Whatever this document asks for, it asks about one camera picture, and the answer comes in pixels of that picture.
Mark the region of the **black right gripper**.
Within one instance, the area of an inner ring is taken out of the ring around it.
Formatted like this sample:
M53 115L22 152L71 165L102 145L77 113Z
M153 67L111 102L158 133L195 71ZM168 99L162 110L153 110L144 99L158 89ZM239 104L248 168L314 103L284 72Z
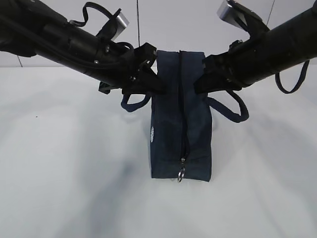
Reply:
M236 40L228 51L203 59L204 74L194 82L196 94L240 91L249 87L250 83L245 76L247 63L244 55L249 48L249 40Z

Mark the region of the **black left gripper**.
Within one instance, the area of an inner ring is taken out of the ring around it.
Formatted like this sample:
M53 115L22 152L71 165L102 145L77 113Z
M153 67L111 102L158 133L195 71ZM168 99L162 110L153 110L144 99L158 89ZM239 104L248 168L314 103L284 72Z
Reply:
M127 82L120 87L123 95L165 93L165 84L152 70L156 58L157 49L149 43L145 43L134 50L133 64L123 75Z

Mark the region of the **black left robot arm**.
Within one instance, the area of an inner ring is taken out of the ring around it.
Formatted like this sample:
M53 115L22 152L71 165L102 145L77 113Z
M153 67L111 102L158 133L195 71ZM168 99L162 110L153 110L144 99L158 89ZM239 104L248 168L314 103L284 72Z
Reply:
M116 38L129 22L121 9L109 12L87 2L83 21L68 20L39 0L0 3L0 49L20 57L42 56L99 81L108 94L163 94L165 84L153 72L157 49L137 48Z

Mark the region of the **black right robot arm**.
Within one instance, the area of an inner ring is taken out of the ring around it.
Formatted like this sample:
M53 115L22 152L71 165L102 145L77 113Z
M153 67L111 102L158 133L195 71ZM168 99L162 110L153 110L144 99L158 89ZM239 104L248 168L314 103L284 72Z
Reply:
M223 1L217 14L250 37L203 59L204 74L194 83L196 93L240 91L317 56L316 4L273 29L235 0Z

